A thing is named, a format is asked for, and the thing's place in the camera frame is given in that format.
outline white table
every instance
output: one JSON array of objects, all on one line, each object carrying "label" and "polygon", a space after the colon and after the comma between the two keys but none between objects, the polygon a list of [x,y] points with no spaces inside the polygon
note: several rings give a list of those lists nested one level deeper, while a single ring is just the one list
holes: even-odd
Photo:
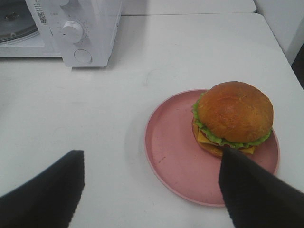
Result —
[{"label": "white table", "polygon": [[253,0],[123,0],[123,15],[248,13]]},{"label": "white table", "polygon": [[83,149],[86,186],[72,228],[232,228],[225,208],[163,186],[143,145],[164,99],[224,81],[250,83],[270,98],[278,176],[304,191],[304,92],[258,14],[122,17],[106,68],[37,58],[1,59],[0,70],[0,195]]}]

